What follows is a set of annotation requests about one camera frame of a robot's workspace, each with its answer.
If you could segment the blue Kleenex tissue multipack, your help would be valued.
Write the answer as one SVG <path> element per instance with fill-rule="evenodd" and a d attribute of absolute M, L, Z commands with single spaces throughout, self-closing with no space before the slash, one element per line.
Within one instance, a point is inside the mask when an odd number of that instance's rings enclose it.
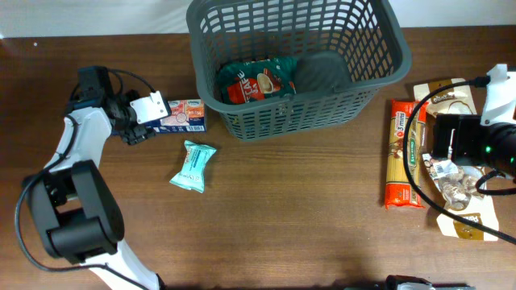
<path fill-rule="evenodd" d="M 169 101 L 171 114 L 145 123 L 158 134 L 206 132 L 205 103 L 200 99 Z"/>

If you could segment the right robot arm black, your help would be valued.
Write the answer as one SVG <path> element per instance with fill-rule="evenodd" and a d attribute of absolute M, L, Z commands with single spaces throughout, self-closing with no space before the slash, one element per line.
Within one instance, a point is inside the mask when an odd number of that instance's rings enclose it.
<path fill-rule="evenodd" d="M 481 114 L 439 114 L 432 156 L 460 166 L 489 167 L 515 176 L 515 67 L 497 64 L 476 87 L 486 88 Z"/>

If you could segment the green Nescafe coffee bag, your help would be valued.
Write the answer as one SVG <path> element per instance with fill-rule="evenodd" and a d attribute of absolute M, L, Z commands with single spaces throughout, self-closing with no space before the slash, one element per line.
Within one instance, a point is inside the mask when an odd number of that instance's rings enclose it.
<path fill-rule="evenodd" d="M 220 69 L 216 82 L 226 104 L 258 102 L 296 94 L 293 82 L 296 68 L 297 60 L 289 56 L 233 62 Z"/>

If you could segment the mint toilet wipes pack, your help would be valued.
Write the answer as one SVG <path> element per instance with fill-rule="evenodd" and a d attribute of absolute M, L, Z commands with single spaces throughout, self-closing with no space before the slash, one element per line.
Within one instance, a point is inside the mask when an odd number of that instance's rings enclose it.
<path fill-rule="evenodd" d="M 183 189 L 204 193 L 204 171 L 210 158 L 217 150 L 211 146 L 196 144 L 189 140 L 186 140 L 184 145 L 186 149 L 185 161 L 181 170 L 169 183 Z"/>

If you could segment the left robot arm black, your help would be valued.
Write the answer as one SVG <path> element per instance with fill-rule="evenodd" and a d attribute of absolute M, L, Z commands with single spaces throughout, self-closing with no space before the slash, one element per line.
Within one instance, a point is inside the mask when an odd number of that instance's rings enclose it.
<path fill-rule="evenodd" d="M 27 260 L 42 271 L 90 270 L 112 289 L 163 289 L 128 246 L 123 215 L 98 167 L 104 145 L 116 132 L 128 145 L 155 136 L 147 122 L 166 118 L 171 109 L 154 87 L 142 97 L 135 90 L 114 90 L 111 78 L 121 69 L 81 68 L 69 97 L 64 131 L 44 168 L 28 176 L 15 206 L 15 234 Z M 45 266 L 23 241 L 20 215 L 26 203 L 46 252 L 67 267 Z"/>

